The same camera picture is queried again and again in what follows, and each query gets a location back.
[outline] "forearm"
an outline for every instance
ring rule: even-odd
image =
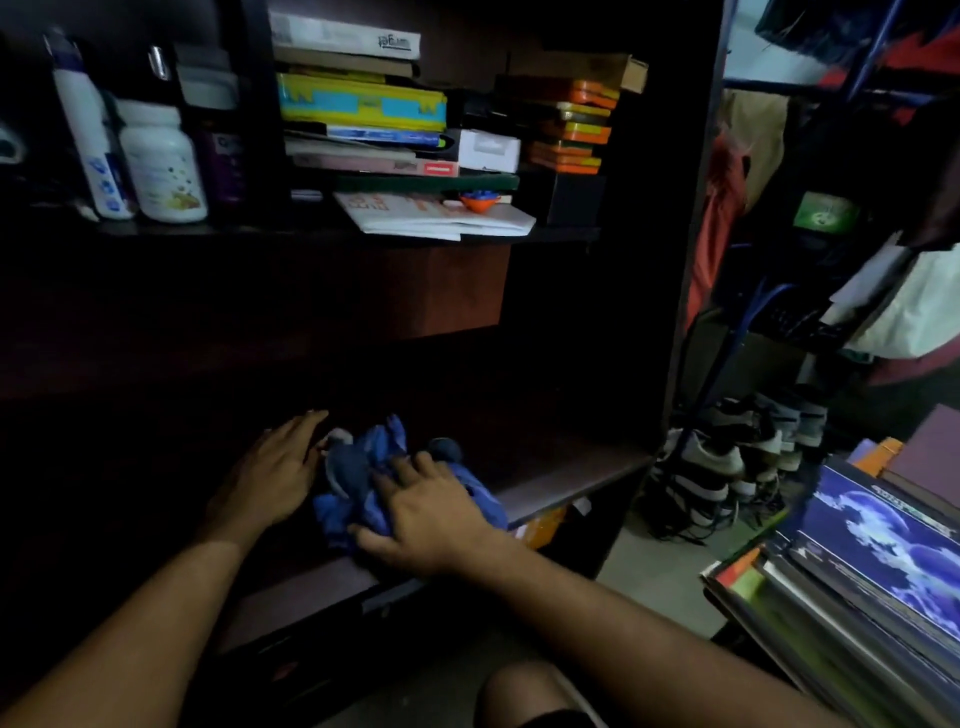
[[[176,725],[251,543],[248,536],[211,536],[180,553],[0,718],[0,726]]]
[[[636,723],[847,725],[765,672],[507,535],[478,549],[464,575],[502,597]]]

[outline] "cleaning rag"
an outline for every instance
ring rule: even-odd
[[[385,425],[372,427],[355,441],[343,430],[331,433],[328,440],[324,470],[333,492],[313,499],[314,513],[327,542],[335,548],[354,551],[356,544],[347,532],[352,523],[361,523],[381,536],[393,536],[390,517],[373,487],[371,471],[395,474],[390,459],[407,454],[407,435],[400,418],[391,415]],[[500,501],[464,467],[463,453],[454,440],[431,440],[427,452],[434,460],[447,464],[488,523],[507,528],[507,514]]]

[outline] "knee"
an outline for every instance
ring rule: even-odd
[[[520,728],[577,704],[546,662],[512,663],[491,675],[477,698],[477,728]]]

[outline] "small white box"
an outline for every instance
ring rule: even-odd
[[[520,164],[520,140],[514,136],[461,129],[457,161],[461,167],[483,172],[516,171]]]
[[[307,48],[356,56],[380,56],[416,61],[420,57],[420,34],[338,23],[315,17],[270,13],[274,45]]]

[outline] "green tag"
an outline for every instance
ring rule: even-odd
[[[842,235],[853,230],[859,214],[860,208],[850,200],[820,192],[807,192],[800,202],[793,225],[795,228]]]

